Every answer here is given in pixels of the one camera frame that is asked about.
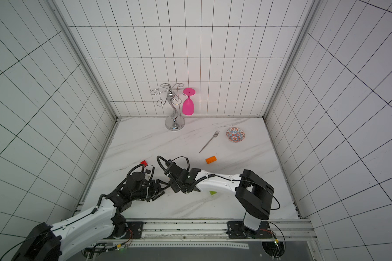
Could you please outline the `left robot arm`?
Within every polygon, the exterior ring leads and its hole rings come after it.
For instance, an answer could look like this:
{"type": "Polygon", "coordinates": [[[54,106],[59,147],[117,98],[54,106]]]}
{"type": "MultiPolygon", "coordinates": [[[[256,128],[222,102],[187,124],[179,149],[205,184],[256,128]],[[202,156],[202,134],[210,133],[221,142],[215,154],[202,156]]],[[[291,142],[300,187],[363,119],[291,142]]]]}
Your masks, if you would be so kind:
{"type": "Polygon", "coordinates": [[[103,239],[118,239],[123,246],[139,237],[122,213],[134,201],[155,201],[169,184],[159,179],[146,179],[149,171],[134,172],[98,203],[81,214],[53,225],[41,223],[28,237],[14,246],[14,261],[66,261],[88,247],[95,248],[103,239]]]}

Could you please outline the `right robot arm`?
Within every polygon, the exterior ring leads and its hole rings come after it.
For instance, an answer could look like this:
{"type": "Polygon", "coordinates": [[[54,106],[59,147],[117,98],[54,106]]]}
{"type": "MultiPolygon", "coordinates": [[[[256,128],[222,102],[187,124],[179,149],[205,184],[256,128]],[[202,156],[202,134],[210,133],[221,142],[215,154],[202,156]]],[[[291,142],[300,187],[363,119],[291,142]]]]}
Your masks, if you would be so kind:
{"type": "Polygon", "coordinates": [[[244,170],[239,175],[225,175],[190,168],[189,165],[183,169],[174,160],[162,161],[162,158],[157,160],[175,193],[213,191],[234,195],[246,211],[243,225],[248,230],[258,231],[271,212],[280,209],[280,205],[272,207],[273,201],[277,201],[274,188],[251,170],[244,170]]]}

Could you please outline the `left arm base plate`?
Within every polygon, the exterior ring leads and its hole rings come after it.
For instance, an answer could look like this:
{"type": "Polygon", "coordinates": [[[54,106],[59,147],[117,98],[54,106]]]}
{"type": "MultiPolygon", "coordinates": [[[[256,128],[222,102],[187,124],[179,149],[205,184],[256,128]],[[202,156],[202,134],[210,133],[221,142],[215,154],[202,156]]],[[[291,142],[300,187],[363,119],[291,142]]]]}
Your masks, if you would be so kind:
{"type": "Polygon", "coordinates": [[[144,222],[128,221],[115,225],[111,235],[113,239],[140,239],[142,237],[144,222]]]}

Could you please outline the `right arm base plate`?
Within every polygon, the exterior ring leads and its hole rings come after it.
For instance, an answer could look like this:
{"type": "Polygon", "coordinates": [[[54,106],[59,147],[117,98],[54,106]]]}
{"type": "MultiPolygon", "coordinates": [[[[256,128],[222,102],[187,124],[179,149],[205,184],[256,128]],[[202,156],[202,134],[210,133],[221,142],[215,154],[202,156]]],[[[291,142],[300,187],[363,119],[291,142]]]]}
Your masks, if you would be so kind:
{"type": "Polygon", "coordinates": [[[252,230],[246,227],[243,221],[227,222],[227,235],[230,239],[271,239],[273,232],[270,230],[269,223],[262,221],[259,229],[252,230]]]}

